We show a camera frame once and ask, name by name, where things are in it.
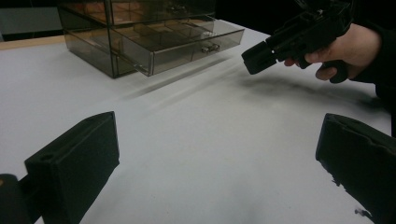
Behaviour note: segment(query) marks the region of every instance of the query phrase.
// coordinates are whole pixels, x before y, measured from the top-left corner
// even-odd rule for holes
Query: gray plastic box
[[[68,49],[116,78],[153,76],[240,44],[214,0],[58,0]]]

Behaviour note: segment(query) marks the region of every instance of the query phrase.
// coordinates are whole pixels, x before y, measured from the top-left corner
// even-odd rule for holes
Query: drawer handle
[[[220,51],[220,45],[217,45],[217,44],[213,44],[212,46],[208,46],[208,47],[202,47],[201,48],[201,52],[202,53],[210,53],[210,52],[212,52],[212,51],[217,51],[217,52],[219,52]]]

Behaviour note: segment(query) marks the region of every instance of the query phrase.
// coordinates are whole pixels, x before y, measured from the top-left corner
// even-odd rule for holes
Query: hand
[[[343,60],[346,63],[348,78],[356,77],[376,57],[381,48],[381,36],[373,30],[352,23],[348,31],[336,38],[328,47],[305,54],[309,63],[324,63]],[[285,60],[286,66],[298,65],[293,59]],[[316,77],[328,80],[337,73],[334,67],[319,68]]]

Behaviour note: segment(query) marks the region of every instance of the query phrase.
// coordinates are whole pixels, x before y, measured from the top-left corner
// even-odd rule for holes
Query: sleeve
[[[377,31],[382,38],[375,60],[352,81],[374,83],[376,95],[387,105],[396,105],[396,30],[388,30],[370,22],[363,26]]]

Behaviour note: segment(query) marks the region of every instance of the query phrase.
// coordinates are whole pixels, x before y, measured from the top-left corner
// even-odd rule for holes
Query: white table
[[[246,29],[233,49],[118,79],[65,43],[1,50],[0,172],[24,177],[50,141],[115,111],[120,165],[81,223],[372,223],[315,152],[326,113],[390,134],[374,85],[317,80],[318,65],[249,75],[241,53],[266,37]]]

